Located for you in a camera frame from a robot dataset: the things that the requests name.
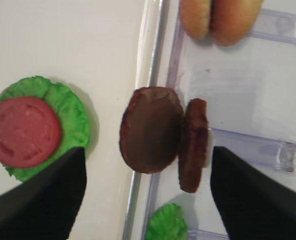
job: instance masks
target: brown burger patty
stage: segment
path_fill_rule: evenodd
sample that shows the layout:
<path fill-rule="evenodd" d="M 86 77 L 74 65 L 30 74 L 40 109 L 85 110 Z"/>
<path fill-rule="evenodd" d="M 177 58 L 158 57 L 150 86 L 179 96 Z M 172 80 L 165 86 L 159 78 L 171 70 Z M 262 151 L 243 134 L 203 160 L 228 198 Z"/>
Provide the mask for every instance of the brown burger patty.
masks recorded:
<path fill-rule="evenodd" d="M 157 173 L 172 163 L 180 145 L 183 109 L 168 87 L 136 90 L 120 128 L 120 151 L 139 173 Z"/>
<path fill-rule="evenodd" d="M 206 163 L 209 137 L 206 109 L 204 100 L 193 99 L 188 104 L 184 118 L 179 150 L 179 182 L 180 188 L 187 193 L 197 191 Z"/>

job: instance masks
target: plastic container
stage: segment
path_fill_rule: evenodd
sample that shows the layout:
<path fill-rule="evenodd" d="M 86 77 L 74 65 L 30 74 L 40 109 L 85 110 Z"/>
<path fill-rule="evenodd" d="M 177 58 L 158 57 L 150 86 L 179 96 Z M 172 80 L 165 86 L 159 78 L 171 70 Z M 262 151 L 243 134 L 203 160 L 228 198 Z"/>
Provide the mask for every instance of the plastic container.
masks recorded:
<path fill-rule="evenodd" d="M 249 36 L 230 48 L 210 39 L 196 43 L 178 21 L 167 86 L 184 105 L 193 98 L 208 102 L 213 146 L 228 147 L 296 191 L 296 79 L 288 78 L 296 73 L 296 59 L 288 59 L 296 56 L 296 15 L 263 9 Z M 280 62 L 265 66 L 269 55 L 282 54 Z M 211 164 L 195 194 L 180 190 L 177 165 L 151 177 L 141 239 L 149 217 L 167 203 L 183 208 L 188 240 L 229 239 L 210 190 Z"/>

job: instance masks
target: green lettuce leaf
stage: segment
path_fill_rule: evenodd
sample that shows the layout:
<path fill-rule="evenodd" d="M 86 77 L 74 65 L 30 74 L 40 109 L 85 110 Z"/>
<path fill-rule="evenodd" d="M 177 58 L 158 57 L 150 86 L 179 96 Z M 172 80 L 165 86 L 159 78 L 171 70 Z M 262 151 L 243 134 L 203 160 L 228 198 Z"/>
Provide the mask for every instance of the green lettuce leaf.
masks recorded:
<path fill-rule="evenodd" d="M 158 209 L 149 219 L 145 240 L 185 240 L 188 227 L 175 203 Z"/>
<path fill-rule="evenodd" d="M 10 176 L 26 181 L 53 163 L 72 147 L 86 148 L 90 140 L 89 116 L 80 99 L 61 83 L 51 83 L 42 76 L 27 77 L 10 85 L 0 94 L 0 102 L 21 96 L 34 96 L 49 104 L 61 123 L 61 142 L 56 151 L 43 163 L 31 168 L 5 166 Z"/>

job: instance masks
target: bun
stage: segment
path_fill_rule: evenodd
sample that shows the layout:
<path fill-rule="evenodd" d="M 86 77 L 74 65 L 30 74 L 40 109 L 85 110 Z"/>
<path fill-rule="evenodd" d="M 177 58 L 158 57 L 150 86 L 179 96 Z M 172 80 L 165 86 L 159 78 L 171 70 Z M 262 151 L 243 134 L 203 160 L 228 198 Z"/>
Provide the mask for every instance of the bun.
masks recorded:
<path fill-rule="evenodd" d="M 184 31 L 196 40 L 209 31 L 211 0 L 180 0 L 179 16 Z"/>
<path fill-rule="evenodd" d="M 181 141 L 183 109 L 169 87 L 136 90 L 120 128 L 120 151 L 134 171 L 158 173 L 175 159 Z"/>
<path fill-rule="evenodd" d="M 206 164 L 209 138 L 206 111 L 207 102 L 196 98 L 189 102 L 184 118 L 179 150 L 179 182 L 181 190 L 191 194 L 197 191 L 202 168 Z"/>
<path fill-rule="evenodd" d="M 221 46 L 241 40 L 253 26 L 263 0 L 213 0 L 211 35 Z"/>

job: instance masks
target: red tomato slice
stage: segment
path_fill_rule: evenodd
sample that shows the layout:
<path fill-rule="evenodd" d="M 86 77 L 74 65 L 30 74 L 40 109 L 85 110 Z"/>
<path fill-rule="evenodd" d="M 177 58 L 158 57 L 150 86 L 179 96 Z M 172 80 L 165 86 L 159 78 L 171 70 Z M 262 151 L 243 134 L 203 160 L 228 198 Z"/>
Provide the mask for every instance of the red tomato slice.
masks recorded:
<path fill-rule="evenodd" d="M 0 162 L 31 168 L 45 161 L 58 147 L 60 122 L 50 106 L 31 96 L 0 103 Z"/>

